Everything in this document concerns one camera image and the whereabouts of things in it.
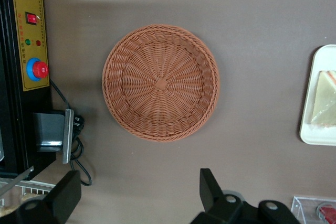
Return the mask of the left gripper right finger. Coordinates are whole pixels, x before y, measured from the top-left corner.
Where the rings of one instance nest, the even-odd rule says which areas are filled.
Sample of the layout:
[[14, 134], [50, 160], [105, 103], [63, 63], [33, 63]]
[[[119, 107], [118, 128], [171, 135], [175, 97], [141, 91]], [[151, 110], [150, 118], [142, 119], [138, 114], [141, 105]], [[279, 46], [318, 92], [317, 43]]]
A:
[[209, 168], [200, 169], [199, 184], [204, 211], [192, 223], [259, 223], [258, 210], [232, 193], [223, 193]]

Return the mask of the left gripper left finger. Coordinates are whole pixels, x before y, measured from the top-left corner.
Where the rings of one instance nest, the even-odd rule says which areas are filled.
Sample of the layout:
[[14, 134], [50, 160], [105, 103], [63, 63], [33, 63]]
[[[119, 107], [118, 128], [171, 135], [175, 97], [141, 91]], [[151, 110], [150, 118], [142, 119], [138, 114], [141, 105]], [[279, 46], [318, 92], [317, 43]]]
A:
[[81, 199], [80, 173], [69, 171], [43, 198], [33, 198], [16, 211], [18, 223], [66, 223]]

